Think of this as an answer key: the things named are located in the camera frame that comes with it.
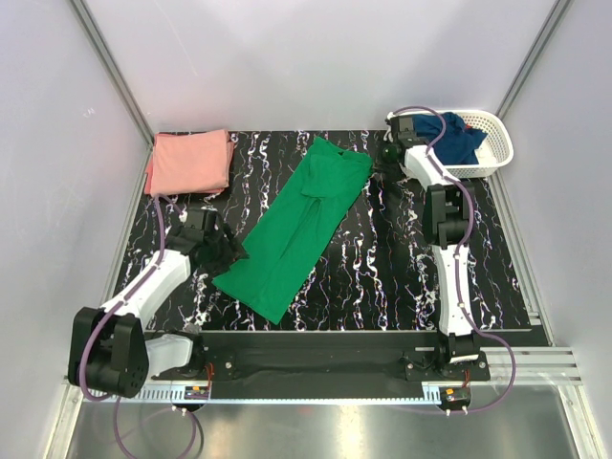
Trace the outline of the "green t shirt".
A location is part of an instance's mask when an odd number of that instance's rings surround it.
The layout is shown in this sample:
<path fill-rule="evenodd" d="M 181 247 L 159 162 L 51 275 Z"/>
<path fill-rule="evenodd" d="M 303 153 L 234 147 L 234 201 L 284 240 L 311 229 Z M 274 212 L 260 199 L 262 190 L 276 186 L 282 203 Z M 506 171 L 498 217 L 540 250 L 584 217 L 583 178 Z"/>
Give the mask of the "green t shirt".
<path fill-rule="evenodd" d="M 372 173 L 373 159 L 316 137 L 213 285 L 277 324 Z"/>

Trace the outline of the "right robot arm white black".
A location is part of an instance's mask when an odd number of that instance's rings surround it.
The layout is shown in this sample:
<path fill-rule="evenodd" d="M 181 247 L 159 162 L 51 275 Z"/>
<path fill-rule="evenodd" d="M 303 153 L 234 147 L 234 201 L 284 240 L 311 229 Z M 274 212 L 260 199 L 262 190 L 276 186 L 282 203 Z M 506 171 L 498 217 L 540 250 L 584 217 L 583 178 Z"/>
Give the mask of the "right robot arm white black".
<path fill-rule="evenodd" d="M 441 123 L 434 139 L 420 140 L 414 117 L 429 113 Z M 455 379 L 479 358 L 479 340 L 470 310 L 469 241 L 474 224 L 472 191 L 437 158 L 434 146 L 446 134 L 444 117 L 429 108 L 408 106 L 388 113 L 382 157 L 400 165 L 404 175 L 426 192 L 422 230 L 431 246 L 440 288 L 438 344 L 431 367 L 439 376 Z"/>

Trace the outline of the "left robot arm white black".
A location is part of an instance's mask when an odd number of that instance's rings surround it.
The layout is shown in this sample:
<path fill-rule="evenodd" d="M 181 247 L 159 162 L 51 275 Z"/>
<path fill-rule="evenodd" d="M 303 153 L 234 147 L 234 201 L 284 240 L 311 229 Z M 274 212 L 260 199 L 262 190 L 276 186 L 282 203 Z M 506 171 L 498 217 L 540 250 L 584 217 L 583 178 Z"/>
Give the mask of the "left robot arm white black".
<path fill-rule="evenodd" d="M 247 253 L 215 209 L 191 208 L 170 229 L 146 267 L 115 297 L 83 307 L 73 320 L 67 377 L 91 402 L 133 398 L 145 383 L 176 370 L 188 379 L 206 369 L 196 332 L 170 331 L 149 339 L 147 323 L 194 272 L 215 277 Z"/>

